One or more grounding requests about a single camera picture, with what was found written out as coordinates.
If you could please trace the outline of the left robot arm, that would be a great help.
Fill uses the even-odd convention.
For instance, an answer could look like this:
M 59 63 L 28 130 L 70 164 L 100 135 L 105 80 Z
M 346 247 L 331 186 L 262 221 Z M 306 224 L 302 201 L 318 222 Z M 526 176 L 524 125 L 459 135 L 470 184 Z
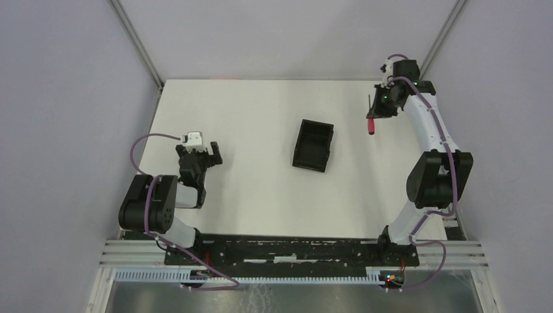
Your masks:
M 207 169 L 223 163 L 218 143 L 210 146 L 211 152 L 199 145 L 178 145 L 179 175 L 163 175 L 156 183 L 151 175 L 135 175 L 118 214 L 122 229 L 180 246 L 181 259 L 192 266 L 203 261 L 205 249 L 195 242 L 199 231 L 177 219 L 175 210 L 202 208 Z

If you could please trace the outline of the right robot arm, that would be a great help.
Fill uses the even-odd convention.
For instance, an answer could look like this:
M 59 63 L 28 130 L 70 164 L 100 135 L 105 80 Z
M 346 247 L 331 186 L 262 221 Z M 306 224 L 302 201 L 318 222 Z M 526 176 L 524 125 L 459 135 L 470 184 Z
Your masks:
M 378 261 L 393 266 L 415 246 L 417 233 L 432 215 L 450 217 L 456 213 L 473 156 L 461 151 L 449 134 L 438 109 L 436 90 L 432 82 L 421 79 L 416 60 L 393 54 L 380 70 L 383 79 L 374 86 L 366 115 L 368 133 L 375 133 L 377 119 L 404 112 L 422 151 L 406 179 L 405 206 L 378 237 Z

